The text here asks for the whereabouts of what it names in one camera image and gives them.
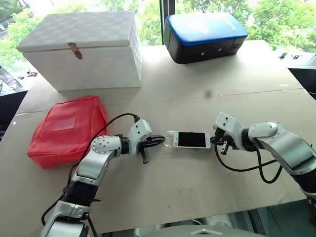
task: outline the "red pouch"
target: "red pouch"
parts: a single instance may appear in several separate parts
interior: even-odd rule
[[[90,139],[105,124],[98,96],[58,103],[36,128],[28,156],[44,169],[79,161]]]

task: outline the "table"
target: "table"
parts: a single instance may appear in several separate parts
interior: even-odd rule
[[[109,118],[134,112],[154,134],[168,130],[208,131],[220,112],[252,125],[283,122],[286,129],[315,143],[316,103],[282,66],[267,43],[246,41],[235,56],[190,65],[175,64],[164,46],[143,48],[141,88],[55,91],[41,78],[29,90],[0,143],[0,228],[7,236],[38,236],[40,216],[61,194],[71,165],[43,170],[26,155],[38,123],[56,102],[99,95]],[[126,134],[131,118],[117,120],[109,134]],[[259,172],[222,167],[214,150],[181,150],[160,145],[140,156],[113,159],[92,205],[99,233],[174,222],[275,205],[305,198],[282,172],[265,184]],[[257,165],[255,153],[229,151],[233,167]],[[262,151],[263,161],[272,159]],[[264,168],[267,178],[278,164]]]

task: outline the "white phone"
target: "white phone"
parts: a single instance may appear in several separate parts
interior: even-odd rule
[[[211,135],[206,132],[174,132],[173,146],[210,149]]]

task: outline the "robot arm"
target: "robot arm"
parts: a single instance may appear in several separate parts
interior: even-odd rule
[[[213,142],[224,146],[223,155],[229,146],[250,152],[267,150],[300,185],[304,194],[316,200],[316,152],[304,139],[285,130],[279,122],[244,127],[225,113],[219,114],[213,128],[216,130]]]
[[[90,152],[80,162],[64,195],[51,211],[42,237],[86,237],[88,226],[82,222],[89,218],[90,205],[101,185],[112,158],[136,154],[138,145],[152,130],[149,124],[138,120],[126,137],[99,136],[91,143]]]

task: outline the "black cable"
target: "black cable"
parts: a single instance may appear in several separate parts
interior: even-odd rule
[[[231,167],[229,167],[228,165],[226,165],[226,164],[222,161],[222,159],[220,158],[220,156],[219,156],[219,154],[218,154],[218,150],[217,150],[217,144],[214,144],[214,147],[215,147],[215,154],[216,154],[216,157],[217,157],[218,161],[219,161],[220,164],[221,164],[222,166],[224,166],[226,169],[229,169],[229,170],[235,171],[235,172],[247,172],[247,171],[251,171],[251,170],[255,170],[255,169],[260,168],[260,166],[254,166],[254,167],[251,167],[251,168],[248,168],[248,169],[235,169],[235,168],[231,168]],[[264,163],[264,164],[261,164],[261,167],[266,166],[266,165],[268,165],[268,164],[272,164],[272,163],[274,163],[274,162],[277,162],[277,160],[274,159],[274,160],[271,160],[271,161],[266,162],[266,163]]]
[[[276,172],[275,177],[274,177],[272,180],[267,180],[267,179],[265,178],[265,176],[263,175],[262,163],[261,163],[261,155],[260,155],[260,151],[259,151],[258,148],[256,148],[256,153],[257,153],[257,156],[258,156],[259,173],[260,173],[260,176],[261,176],[263,182],[265,182],[265,183],[267,183],[267,184],[272,184],[272,183],[274,183],[274,182],[278,179],[278,177],[280,176],[280,174],[281,174],[282,166],[280,165],[279,169],[278,169],[277,172]]]
[[[89,226],[91,227],[91,230],[92,230],[92,233],[93,233],[94,237],[98,237],[98,233],[95,230],[94,225],[93,225],[92,220],[91,220],[89,215],[87,216],[87,219],[88,219]]]
[[[127,115],[130,115],[130,116],[133,116],[134,117],[134,122],[137,122],[140,117],[138,115],[135,115],[135,114],[132,114],[132,113],[125,113],[125,114],[121,114],[119,116],[116,116],[115,118],[113,118],[112,120],[110,120],[108,123],[106,123],[90,140],[90,142],[88,143],[87,147],[85,148],[81,158],[80,158],[80,161],[86,156],[89,148],[90,148],[90,145],[92,143],[92,141],[100,134],[100,132],[102,132],[104,129],[106,129],[112,122],[114,122],[115,120],[117,120],[118,118],[120,117],[123,117],[123,116],[127,116]],[[73,170],[74,168],[76,168],[79,164],[80,164],[80,161],[77,162],[76,164],[74,164],[71,169],[69,170],[69,173],[68,173],[68,180],[67,180],[67,185],[66,187],[70,184],[71,182],[71,178],[72,178],[72,174],[73,174]],[[56,200],[56,202],[54,202],[44,213],[43,215],[41,216],[40,220],[41,220],[41,223],[43,224],[43,226],[46,225],[46,222],[45,222],[45,216],[47,215],[47,213],[56,205],[56,203],[61,200],[64,196],[64,193]]]

